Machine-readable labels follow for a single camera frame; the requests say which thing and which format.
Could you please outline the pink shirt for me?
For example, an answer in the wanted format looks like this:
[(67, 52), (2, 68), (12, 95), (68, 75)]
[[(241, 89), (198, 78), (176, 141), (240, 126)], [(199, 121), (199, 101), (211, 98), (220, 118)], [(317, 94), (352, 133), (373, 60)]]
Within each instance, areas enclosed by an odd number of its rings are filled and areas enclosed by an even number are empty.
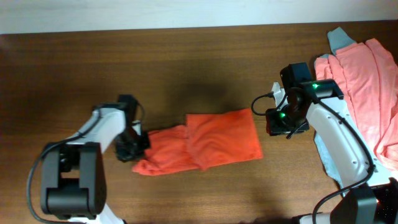
[(397, 64), (377, 39), (353, 43), (318, 57), (319, 80), (333, 79), (368, 147), (389, 170), (397, 171)]

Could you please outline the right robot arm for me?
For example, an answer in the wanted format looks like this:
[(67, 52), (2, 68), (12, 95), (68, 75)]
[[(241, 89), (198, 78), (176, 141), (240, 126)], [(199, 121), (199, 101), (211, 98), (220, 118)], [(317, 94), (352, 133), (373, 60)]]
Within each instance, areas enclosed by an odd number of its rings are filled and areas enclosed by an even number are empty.
[(280, 77), (269, 93), (276, 107), (266, 111), (267, 133), (291, 138), (313, 127), (342, 183), (293, 223), (397, 224), (397, 180), (366, 145), (336, 82), (314, 80), (306, 63), (288, 65)]

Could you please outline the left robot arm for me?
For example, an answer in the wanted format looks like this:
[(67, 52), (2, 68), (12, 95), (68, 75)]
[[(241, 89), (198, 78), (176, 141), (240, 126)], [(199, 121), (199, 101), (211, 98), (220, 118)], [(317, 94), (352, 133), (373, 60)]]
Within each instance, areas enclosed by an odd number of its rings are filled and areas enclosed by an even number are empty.
[(115, 144), (117, 160), (138, 161), (149, 148), (148, 134), (132, 95), (94, 108), (90, 119), (71, 137), (48, 143), (36, 164), (42, 166), (40, 207), (56, 223), (120, 223), (106, 203), (103, 154)]

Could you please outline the grey shirt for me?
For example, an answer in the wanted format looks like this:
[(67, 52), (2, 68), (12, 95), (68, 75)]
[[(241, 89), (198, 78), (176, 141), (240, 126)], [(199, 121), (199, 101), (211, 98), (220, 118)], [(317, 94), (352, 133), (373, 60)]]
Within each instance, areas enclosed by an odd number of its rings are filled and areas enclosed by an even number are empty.
[[(346, 32), (338, 27), (337, 29), (327, 33), (329, 45), (332, 54), (324, 54), (319, 56), (314, 62), (315, 75), (317, 80), (334, 79), (338, 84), (340, 90), (344, 94), (344, 100), (346, 101), (349, 113), (356, 123), (355, 112), (351, 97), (348, 94), (346, 77), (344, 75), (343, 67), (336, 57), (336, 51), (348, 47), (356, 42), (351, 39)], [(338, 186), (342, 189), (343, 184), (340, 175), (337, 171), (335, 163), (332, 161), (331, 156), (322, 140), (322, 138), (315, 133), (314, 142), (317, 147), (320, 159), (323, 163), (326, 174), (334, 179)]]

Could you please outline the orange soccer t-shirt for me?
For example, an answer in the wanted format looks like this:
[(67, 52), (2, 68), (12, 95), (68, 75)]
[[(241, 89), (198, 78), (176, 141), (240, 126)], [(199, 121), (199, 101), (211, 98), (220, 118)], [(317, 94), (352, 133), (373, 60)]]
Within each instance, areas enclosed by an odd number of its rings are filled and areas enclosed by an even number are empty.
[(140, 175), (158, 176), (262, 159), (249, 109), (223, 114), (187, 114), (186, 123), (151, 131), (150, 148), (132, 167)]

